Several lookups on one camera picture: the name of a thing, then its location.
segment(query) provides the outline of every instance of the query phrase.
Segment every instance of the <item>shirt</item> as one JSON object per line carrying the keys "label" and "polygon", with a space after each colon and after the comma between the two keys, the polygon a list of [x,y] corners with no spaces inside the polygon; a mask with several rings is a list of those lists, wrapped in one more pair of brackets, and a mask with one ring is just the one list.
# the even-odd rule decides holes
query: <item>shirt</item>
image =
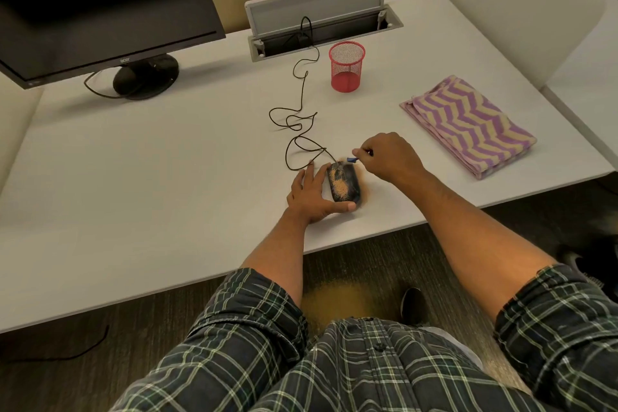
{"label": "shirt", "polygon": [[288,294],[244,268],[112,410],[618,410],[618,304],[569,267],[539,271],[500,312],[494,336],[536,398],[397,322],[334,321],[308,345]]}

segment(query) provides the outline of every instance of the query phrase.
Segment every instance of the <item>monitor stand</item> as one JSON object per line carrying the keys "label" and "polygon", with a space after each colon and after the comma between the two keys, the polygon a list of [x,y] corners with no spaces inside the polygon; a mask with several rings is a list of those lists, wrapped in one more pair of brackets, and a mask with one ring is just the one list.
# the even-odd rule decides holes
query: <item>monitor stand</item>
{"label": "monitor stand", "polygon": [[125,64],[114,77],[114,90],[128,100],[147,100],[178,78],[178,62],[169,54]]}

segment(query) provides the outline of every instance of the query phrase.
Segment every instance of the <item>chevron pattern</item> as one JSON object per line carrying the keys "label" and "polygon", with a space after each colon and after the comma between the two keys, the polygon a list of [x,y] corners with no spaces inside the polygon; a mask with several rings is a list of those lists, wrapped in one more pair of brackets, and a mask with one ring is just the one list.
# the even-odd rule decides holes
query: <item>chevron pattern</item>
{"label": "chevron pattern", "polygon": [[479,180],[526,154],[536,137],[451,75],[400,105]]}

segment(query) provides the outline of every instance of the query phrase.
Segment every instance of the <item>white desk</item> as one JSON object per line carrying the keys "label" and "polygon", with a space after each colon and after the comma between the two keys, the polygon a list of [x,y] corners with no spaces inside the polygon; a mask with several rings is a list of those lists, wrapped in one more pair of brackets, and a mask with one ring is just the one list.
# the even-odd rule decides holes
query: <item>white desk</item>
{"label": "white desk", "polygon": [[[448,0],[388,2],[405,26],[359,38],[356,92],[330,87],[328,47],[308,66],[305,111],[319,111],[310,137],[333,155],[398,131],[479,206],[612,170]],[[284,163],[292,134],[267,113],[297,107],[292,66],[307,53],[251,63],[247,35],[175,53],[179,80],[146,102],[97,98],[82,79],[45,89],[0,196],[0,330],[226,273],[267,234],[295,175]],[[450,74],[537,135],[529,156],[478,182],[398,106]],[[365,179],[367,204],[310,227],[307,252],[424,221],[393,186]]]}
{"label": "white desk", "polygon": [[547,83],[547,98],[618,169],[618,0]]}

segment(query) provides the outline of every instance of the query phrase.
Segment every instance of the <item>person's right arm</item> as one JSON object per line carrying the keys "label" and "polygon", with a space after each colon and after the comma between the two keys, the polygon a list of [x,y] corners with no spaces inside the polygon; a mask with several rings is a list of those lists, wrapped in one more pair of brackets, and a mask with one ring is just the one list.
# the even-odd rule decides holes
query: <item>person's right arm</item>
{"label": "person's right arm", "polygon": [[618,305],[450,190],[399,135],[376,135],[353,153],[421,210],[538,399],[569,411],[618,410]]}

